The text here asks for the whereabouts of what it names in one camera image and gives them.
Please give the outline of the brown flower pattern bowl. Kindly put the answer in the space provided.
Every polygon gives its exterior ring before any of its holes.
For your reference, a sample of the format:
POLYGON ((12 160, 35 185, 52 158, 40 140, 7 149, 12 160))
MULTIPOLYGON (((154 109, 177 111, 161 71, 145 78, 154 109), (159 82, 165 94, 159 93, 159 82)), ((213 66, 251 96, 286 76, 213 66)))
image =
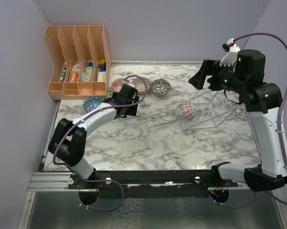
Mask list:
POLYGON ((134 84, 135 88, 138 91, 138 94, 144 94, 151 87, 151 81, 146 77, 141 77, 140 79, 137 77, 133 77, 131 82, 134 84))

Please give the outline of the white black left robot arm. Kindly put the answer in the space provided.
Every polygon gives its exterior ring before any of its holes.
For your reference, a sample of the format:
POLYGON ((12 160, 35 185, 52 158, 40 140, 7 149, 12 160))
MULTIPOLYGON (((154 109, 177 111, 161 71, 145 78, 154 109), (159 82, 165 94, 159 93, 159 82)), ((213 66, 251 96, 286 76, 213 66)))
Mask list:
POLYGON ((91 188, 96 182, 95 168, 84 158, 87 136, 112 120, 135 116, 139 102, 137 93, 134 87, 125 84, 120 92, 113 93, 91 112, 74 120, 63 118, 58 122, 48 151, 80 176, 83 187, 91 188))

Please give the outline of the blue triangle pattern bowl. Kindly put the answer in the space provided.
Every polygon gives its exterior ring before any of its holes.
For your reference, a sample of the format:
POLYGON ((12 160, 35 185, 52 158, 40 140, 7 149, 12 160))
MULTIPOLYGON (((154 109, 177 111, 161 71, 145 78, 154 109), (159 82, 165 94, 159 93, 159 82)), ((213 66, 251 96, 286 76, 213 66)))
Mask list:
POLYGON ((84 104, 83 104, 84 111, 86 113, 89 113, 89 112, 95 110, 96 108, 98 108, 102 104, 103 100, 104 99, 100 96, 92 96, 92 97, 86 99, 84 104))

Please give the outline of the green leaf pattern bowl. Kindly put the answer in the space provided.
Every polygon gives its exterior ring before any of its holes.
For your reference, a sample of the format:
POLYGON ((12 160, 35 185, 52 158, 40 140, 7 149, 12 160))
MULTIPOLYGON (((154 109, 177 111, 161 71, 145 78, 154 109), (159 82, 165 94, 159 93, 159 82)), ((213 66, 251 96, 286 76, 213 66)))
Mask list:
POLYGON ((151 83, 151 90, 155 95, 165 96, 171 90, 171 84, 165 79, 156 79, 151 83))

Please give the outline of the red quatrefoil pattern bowl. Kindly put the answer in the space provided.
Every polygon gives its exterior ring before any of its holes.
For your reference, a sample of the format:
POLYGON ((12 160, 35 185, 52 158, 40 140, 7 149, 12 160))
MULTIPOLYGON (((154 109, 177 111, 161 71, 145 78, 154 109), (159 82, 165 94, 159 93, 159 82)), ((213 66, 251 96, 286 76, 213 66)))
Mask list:
POLYGON ((192 121, 197 115, 197 107, 190 100, 184 100, 179 103, 179 108, 182 111, 186 120, 192 121))

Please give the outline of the red zigzag pattern bowl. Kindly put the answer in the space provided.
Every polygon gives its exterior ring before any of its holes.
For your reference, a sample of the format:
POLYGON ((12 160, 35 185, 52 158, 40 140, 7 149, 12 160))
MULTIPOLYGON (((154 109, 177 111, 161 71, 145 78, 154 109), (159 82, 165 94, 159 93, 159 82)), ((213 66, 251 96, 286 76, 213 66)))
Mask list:
POLYGON ((124 79, 123 78, 118 78, 118 79, 116 79, 116 80, 114 80, 112 82, 112 84, 111 84, 112 95, 120 92, 120 90, 123 87, 122 80, 124 80, 124 79))

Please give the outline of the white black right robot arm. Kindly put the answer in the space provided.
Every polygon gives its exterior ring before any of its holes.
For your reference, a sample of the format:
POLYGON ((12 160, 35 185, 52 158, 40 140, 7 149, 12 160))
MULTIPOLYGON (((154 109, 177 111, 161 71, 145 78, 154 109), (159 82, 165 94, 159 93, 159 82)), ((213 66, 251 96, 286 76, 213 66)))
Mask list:
POLYGON ((234 180, 247 184, 254 192, 275 190, 287 184, 287 141, 280 113, 282 94, 276 84, 264 82, 266 57, 260 51, 241 50, 235 60, 235 66, 221 66, 219 60, 205 59, 189 83, 201 90, 208 82, 212 91, 232 91, 239 95, 251 123, 261 164, 217 164, 212 166, 210 182, 220 187, 227 180, 234 180))

